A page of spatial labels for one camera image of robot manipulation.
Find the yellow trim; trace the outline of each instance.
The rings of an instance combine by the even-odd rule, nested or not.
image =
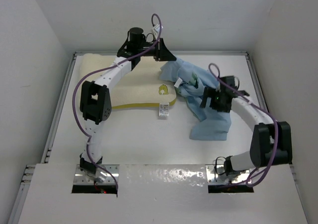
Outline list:
[[[169,106],[173,106],[176,102],[177,98],[173,101],[169,102]],[[132,104],[125,104],[120,106],[113,106],[113,109],[122,109],[122,108],[132,108],[132,107],[158,107],[159,103],[132,103]]]

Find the table surface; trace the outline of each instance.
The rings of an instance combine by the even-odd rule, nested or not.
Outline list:
[[[257,101],[245,56],[180,55],[221,75],[236,75]],[[36,166],[20,224],[34,223],[289,223],[306,219],[288,165],[272,167],[254,193],[208,194],[204,164],[249,150],[252,131],[234,112],[226,141],[193,141],[198,123],[178,97],[167,120],[156,108],[113,110],[105,124],[103,163],[119,164],[119,193],[72,194],[84,135],[73,118],[71,96],[79,79],[77,56],[48,164]]]

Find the white wall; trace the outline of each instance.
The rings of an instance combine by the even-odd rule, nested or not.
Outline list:
[[[113,50],[133,26],[160,15],[172,50],[246,50],[274,0],[36,0],[69,51]]]
[[[0,224],[41,160],[68,61],[35,0],[0,0]]]
[[[270,111],[291,124],[293,163],[310,223],[316,224],[318,0],[276,0],[253,60]]]

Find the light blue fabric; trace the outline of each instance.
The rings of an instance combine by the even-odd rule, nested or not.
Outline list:
[[[206,108],[200,108],[204,87],[215,88],[219,85],[216,78],[209,72],[193,64],[177,58],[161,67],[159,77],[164,81],[176,82],[182,79],[176,92],[183,96],[190,110],[199,119],[200,123],[192,128],[190,139],[201,141],[225,141],[231,126],[230,114],[217,112],[210,106],[208,98]]]

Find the blue cloth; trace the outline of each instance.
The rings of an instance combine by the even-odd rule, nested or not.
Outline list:
[[[215,88],[219,85],[216,78],[209,72],[193,64],[177,58],[161,67],[159,77],[164,81],[176,82],[182,79],[177,94],[183,96],[190,110],[199,119],[200,123],[192,128],[190,139],[201,141],[225,141],[231,126],[230,114],[217,112],[210,106],[208,98],[206,108],[200,108],[204,87]]]

